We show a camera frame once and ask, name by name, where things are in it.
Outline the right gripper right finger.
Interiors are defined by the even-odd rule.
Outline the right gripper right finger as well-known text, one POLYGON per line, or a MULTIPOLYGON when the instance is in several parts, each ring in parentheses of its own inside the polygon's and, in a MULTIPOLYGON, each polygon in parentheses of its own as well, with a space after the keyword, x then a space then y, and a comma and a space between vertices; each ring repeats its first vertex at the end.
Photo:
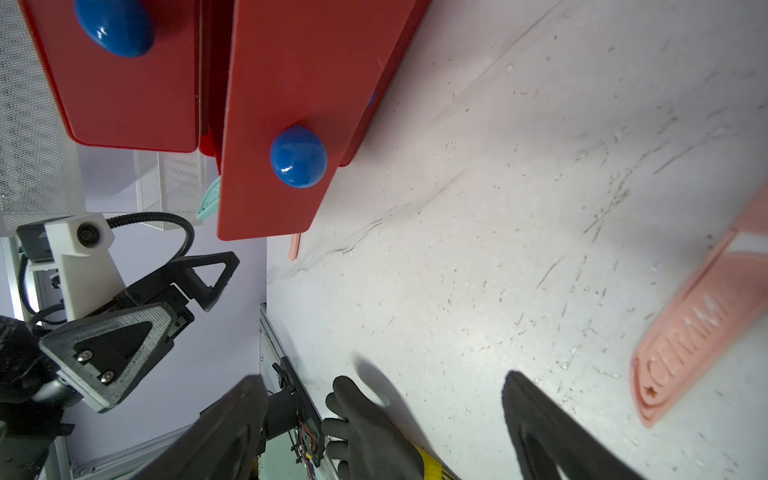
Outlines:
POLYGON ((519 371, 507 374, 502 405, 524 479, 639 479, 519 371))

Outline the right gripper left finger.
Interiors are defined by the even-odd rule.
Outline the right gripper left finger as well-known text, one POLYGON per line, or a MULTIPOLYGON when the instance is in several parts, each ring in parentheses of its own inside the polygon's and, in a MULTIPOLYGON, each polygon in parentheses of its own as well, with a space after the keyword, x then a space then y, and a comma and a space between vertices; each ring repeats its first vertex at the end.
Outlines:
POLYGON ((249 478, 257 457, 267 403, 262 377, 244 377, 134 477, 146 480, 249 478))

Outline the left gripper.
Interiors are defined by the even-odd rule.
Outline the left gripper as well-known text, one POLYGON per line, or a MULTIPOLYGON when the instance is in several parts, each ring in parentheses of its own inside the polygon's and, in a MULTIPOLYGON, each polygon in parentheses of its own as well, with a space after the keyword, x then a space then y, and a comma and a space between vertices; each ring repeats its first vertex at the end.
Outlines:
POLYGON ((67 399, 35 396, 58 377, 94 411, 118 406, 194 321, 166 303, 75 320, 40 338, 26 323, 1 318, 1 477, 36 479, 50 446, 70 436, 67 399))

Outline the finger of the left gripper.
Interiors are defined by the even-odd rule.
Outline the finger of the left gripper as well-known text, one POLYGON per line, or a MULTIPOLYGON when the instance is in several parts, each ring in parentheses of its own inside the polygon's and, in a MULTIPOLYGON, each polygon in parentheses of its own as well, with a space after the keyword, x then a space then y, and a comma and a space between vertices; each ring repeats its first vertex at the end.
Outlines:
POLYGON ((195 301, 208 312, 218 302, 239 264, 239 258, 232 251, 173 259, 123 290, 122 305, 164 303, 173 312, 182 312, 190 301, 195 301), (212 286, 197 273, 198 269, 211 266, 223 267, 212 286))

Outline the teal knife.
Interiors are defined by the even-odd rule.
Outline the teal knife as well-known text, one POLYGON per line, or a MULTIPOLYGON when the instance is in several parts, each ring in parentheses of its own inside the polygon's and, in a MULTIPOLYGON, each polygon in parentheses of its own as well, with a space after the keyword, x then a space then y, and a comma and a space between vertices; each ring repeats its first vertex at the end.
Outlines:
POLYGON ((196 218, 200 221, 218 212, 220 200, 221 178, 216 178, 204 193, 196 218))

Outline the pink knife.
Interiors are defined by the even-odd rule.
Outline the pink knife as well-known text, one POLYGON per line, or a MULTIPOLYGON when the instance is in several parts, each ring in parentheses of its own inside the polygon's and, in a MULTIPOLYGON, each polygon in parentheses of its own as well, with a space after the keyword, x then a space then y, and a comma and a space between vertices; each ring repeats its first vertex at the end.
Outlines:
POLYGON ((767 312, 767 190, 755 195, 638 342, 630 390, 650 428, 767 312))
POLYGON ((291 262, 295 261, 299 255, 301 243, 301 234, 293 234, 290 239, 290 248, 288 258, 291 262))

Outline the red top drawer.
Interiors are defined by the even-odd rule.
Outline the red top drawer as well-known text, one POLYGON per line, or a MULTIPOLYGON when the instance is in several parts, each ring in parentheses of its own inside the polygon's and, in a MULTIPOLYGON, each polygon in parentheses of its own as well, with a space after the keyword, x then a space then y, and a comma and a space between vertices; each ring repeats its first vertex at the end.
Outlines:
POLYGON ((154 42, 121 57, 83 30, 72 1, 19 6, 69 137, 86 146, 192 152, 199 145, 201 4, 145 1, 154 42))

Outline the red drawer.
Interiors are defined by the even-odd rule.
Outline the red drawer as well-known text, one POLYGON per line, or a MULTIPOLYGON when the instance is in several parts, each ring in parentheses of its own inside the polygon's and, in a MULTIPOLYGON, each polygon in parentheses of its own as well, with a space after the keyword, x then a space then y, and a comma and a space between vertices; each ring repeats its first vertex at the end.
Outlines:
POLYGON ((425 1, 238 1, 222 141, 217 234, 225 241, 307 230, 336 170, 354 158, 425 1), (296 188, 270 161, 292 127, 328 156, 319 182, 296 188))
POLYGON ((145 1, 154 42, 121 57, 83 30, 72 1, 19 6, 69 137, 86 146, 192 152, 199 145, 201 4, 145 1))

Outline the lower white mesh shelf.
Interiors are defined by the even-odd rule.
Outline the lower white mesh shelf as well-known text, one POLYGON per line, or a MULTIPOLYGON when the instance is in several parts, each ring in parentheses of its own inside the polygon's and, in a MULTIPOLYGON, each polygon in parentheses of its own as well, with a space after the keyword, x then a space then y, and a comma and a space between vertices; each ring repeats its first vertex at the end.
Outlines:
POLYGON ((193 226, 209 186, 206 157, 199 151, 170 153, 134 150, 137 209, 179 215, 193 226))

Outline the white mesh shelf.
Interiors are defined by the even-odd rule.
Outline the white mesh shelf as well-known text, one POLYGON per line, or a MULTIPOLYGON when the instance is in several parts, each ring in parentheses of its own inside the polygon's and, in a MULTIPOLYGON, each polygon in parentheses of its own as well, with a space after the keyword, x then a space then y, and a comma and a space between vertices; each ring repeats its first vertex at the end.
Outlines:
POLYGON ((134 150, 137 209, 179 215, 193 226, 209 186, 206 157, 199 151, 170 153, 134 150))
POLYGON ((1 235, 85 211, 76 144, 16 1, 1 3, 1 235))

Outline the black yellow work glove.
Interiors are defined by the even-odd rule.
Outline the black yellow work glove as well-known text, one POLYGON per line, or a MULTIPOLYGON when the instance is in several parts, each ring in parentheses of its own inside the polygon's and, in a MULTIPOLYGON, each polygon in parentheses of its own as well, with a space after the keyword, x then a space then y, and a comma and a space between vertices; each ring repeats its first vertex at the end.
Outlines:
POLYGON ((329 438, 327 457, 346 480, 450 480, 455 476, 426 450, 413 444, 385 412, 347 376, 338 376, 326 396, 333 413, 321 422, 329 438))

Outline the upper white mesh shelf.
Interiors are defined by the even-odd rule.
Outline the upper white mesh shelf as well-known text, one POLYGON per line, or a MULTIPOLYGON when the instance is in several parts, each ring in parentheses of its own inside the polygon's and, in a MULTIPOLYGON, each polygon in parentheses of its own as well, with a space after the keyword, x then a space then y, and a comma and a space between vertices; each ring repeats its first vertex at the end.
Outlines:
POLYGON ((85 211, 76 144, 16 1, 1 3, 1 235, 85 211))

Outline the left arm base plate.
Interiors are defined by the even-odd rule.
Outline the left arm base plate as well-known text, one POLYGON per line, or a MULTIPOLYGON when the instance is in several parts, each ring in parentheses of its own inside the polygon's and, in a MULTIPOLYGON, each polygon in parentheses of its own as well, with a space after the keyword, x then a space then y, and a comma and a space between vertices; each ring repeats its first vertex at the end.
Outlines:
POLYGON ((325 458, 326 436, 321 429, 322 419, 290 360, 283 356, 272 364, 272 368, 277 375, 278 389, 268 395, 260 444, 262 452, 268 441, 288 433, 296 462, 305 466, 311 464, 309 473, 313 476, 325 458))

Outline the aluminium mounting rail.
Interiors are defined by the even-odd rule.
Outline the aluminium mounting rail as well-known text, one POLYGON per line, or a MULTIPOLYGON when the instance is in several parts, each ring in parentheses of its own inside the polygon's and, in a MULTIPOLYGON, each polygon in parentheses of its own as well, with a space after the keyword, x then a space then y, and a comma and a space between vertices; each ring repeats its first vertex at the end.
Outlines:
MULTIPOLYGON (((278 389, 277 375, 272 364, 278 362, 281 357, 288 358, 288 356, 283 348, 283 342, 280 341, 269 320, 267 303, 260 305, 259 334, 260 373, 269 395, 278 389)), ((181 427, 83 465, 78 465, 71 460, 68 440, 59 437, 51 445, 48 459, 38 477, 40 479, 133 479, 142 467, 155 460, 189 428, 189 425, 181 427)), ((338 477, 335 466, 327 459, 326 454, 321 466, 316 468, 314 475, 311 476, 309 473, 311 464, 305 466, 296 462, 295 454, 291 451, 292 438, 288 433, 268 441, 264 452, 260 444, 261 437, 251 471, 259 479, 283 479, 285 477, 283 473, 286 471, 298 479, 336 479, 338 477)))

